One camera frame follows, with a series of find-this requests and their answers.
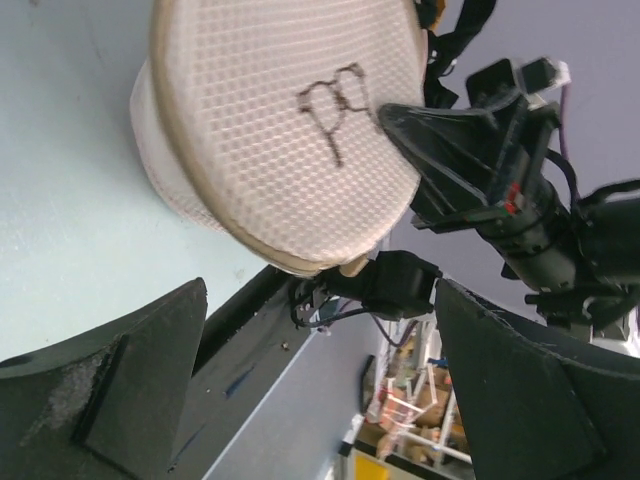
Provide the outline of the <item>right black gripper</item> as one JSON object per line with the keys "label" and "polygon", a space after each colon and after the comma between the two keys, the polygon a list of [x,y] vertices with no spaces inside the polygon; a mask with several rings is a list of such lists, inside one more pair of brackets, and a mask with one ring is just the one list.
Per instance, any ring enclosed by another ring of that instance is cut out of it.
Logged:
{"label": "right black gripper", "polygon": [[467,78],[481,112],[387,103],[378,120],[420,175],[418,212],[444,219],[488,209],[469,220],[506,276],[541,294],[588,289],[596,278],[579,245],[575,171],[550,146],[561,106],[529,108],[523,65],[503,58]]}

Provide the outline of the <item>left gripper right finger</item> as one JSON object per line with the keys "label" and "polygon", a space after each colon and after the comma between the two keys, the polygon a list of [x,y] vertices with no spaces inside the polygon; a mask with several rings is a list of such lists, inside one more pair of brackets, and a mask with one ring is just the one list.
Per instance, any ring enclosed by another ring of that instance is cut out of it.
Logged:
{"label": "left gripper right finger", "polygon": [[638,359],[448,279],[435,306],[477,478],[638,478]]}

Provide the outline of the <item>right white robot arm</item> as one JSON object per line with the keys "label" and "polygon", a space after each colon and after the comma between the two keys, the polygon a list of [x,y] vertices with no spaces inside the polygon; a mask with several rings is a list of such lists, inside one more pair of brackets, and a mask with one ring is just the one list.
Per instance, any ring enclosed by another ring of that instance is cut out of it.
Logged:
{"label": "right white robot arm", "polygon": [[465,109],[389,103],[378,117],[420,177],[413,225],[476,233],[546,324],[594,337],[639,312],[639,182],[580,192],[571,81],[562,61],[502,59],[468,77]]}

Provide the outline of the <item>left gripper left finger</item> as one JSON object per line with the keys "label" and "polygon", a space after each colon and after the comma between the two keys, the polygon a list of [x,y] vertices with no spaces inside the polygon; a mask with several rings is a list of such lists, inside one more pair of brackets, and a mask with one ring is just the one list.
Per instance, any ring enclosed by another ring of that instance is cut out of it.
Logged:
{"label": "left gripper left finger", "polygon": [[2,361],[2,478],[164,478],[206,313],[205,282],[196,278]]}

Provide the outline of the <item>pink mesh laundry bag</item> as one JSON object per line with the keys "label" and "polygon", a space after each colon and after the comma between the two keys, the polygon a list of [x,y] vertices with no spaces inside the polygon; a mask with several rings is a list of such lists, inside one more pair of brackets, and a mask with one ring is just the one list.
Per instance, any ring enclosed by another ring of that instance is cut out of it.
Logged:
{"label": "pink mesh laundry bag", "polygon": [[410,1],[157,1],[130,98],[146,174],[288,273],[355,276],[419,184],[377,115],[422,103],[426,46]]}

